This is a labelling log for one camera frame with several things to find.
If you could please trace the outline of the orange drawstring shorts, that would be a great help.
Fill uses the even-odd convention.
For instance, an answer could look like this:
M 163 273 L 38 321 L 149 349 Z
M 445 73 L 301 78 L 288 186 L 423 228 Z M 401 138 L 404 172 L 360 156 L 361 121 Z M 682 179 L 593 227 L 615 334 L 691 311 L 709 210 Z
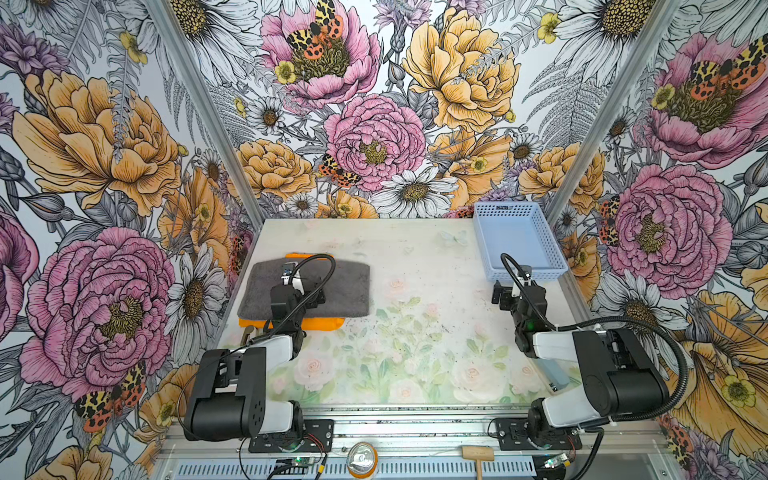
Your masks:
M 283 277 L 289 276 L 288 273 L 283 273 L 284 266 L 293 267 L 306 258 L 309 258 L 308 254 L 290 253 L 282 258 L 253 264 L 244 287 L 243 300 L 238 307 L 237 315 L 242 328 L 264 328 L 267 321 L 273 319 L 271 289 Z M 341 300 L 334 300 L 332 305 L 319 304 L 317 307 L 308 303 L 308 312 L 302 322 L 302 328 L 308 331 L 334 331 L 341 328 L 344 318 L 331 313 L 334 307 L 340 306 L 340 302 Z

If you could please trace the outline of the grey garment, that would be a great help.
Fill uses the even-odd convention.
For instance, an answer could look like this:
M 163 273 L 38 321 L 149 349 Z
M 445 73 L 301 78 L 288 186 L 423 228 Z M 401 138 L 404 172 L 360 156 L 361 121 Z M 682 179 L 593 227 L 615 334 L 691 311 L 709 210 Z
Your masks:
M 271 317 L 270 290 L 282 281 L 283 266 L 299 263 L 300 258 L 278 258 L 255 263 L 242 289 L 238 307 L 240 320 L 264 322 Z M 307 306 L 307 318 L 362 318 L 369 314 L 370 266 L 360 262 L 337 260 L 336 270 L 323 287 L 325 302 Z

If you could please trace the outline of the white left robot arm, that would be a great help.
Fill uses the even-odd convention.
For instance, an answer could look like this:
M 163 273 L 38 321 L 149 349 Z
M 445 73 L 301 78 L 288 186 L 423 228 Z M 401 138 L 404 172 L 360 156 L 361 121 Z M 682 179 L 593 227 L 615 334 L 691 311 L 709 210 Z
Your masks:
M 288 450 L 305 439 L 300 404 L 269 400 L 267 374 L 298 356 L 305 314 L 325 302 L 324 287 L 335 270 L 328 254 L 286 263 L 280 283 L 270 290 L 271 318 L 263 333 L 236 350 L 203 355 L 180 421 L 187 440 L 262 438 Z

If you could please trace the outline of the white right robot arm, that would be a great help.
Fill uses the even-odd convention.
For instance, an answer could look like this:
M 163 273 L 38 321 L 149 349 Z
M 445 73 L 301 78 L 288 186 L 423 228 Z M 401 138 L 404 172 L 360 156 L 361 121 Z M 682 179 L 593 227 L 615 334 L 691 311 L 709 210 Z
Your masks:
M 525 420 L 509 428 L 506 438 L 521 436 L 539 448 L 565 442 L 574 431 L 612 421 L 638 421 L 661 414 L 672 395 L 627 320 L 620 328 L 597 330 L 608 321 L 556 327 L 545 317 L 546 290 L 528 274 L 514 286 L 493 284 L 491 303 L 508 311 L 514 339 L 526 357 L 554 365 L 573 363 L 581 383 L 531 403 Z

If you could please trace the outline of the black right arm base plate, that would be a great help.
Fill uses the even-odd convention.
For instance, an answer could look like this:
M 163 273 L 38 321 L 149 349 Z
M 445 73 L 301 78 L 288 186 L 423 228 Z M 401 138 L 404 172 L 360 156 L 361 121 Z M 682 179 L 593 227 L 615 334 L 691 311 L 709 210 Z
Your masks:
M 498 441 L 502 451 L 512 450 L 580 450 L 583 444 L 576 430 L 568 428 L 530 427 L 522 417 L 495 418 L 487 433 Z

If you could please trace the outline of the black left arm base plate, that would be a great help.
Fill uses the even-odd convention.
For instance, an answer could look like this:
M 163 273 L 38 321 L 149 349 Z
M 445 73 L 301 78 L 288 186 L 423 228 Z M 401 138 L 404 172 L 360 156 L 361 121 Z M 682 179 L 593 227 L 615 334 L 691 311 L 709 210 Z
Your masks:
M 304 420 L 301 427 L 287 432 L 254 437 L 248 445 L 253 454 L 330 453 L 335 422 L 331 419 Z

